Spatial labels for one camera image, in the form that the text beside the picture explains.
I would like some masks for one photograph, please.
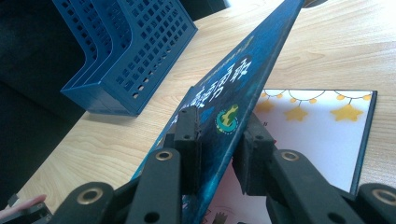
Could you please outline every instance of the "blue book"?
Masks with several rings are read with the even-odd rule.
[[[182,199],[182,223],[201,223],[246,128],[304,0],[285,0],[269,17],[191,87],[151,150],[177,121],[177,112],[198,107],[202,143],[200,186]],[[140,175],[138,168],[134,177]]]

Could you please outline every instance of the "picture book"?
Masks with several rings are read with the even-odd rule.
[[[254,113],[279,149],[302,152],[333,186],[356,194],[376,91],[263,90]],[[247,196],[231,164],[202,223],[271,223],[265,197]]]

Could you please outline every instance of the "blue plastic basket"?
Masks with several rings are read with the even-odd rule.
[[[92,113],[138,115],[197,31],[177,0],[53,1],[87,58],[61,92]]]

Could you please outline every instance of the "wooden table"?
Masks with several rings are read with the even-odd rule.
[[[48,194],[54,212],[90,181],[118,188],[146,156],[190,86],[281,0],[232,7],[196,22],[198,33],[137,118],[86,113],[19,192]],[[376,90],[361,183],[396,188],[396,13],[393,0],[329,0],[303,9],[265,88]]]

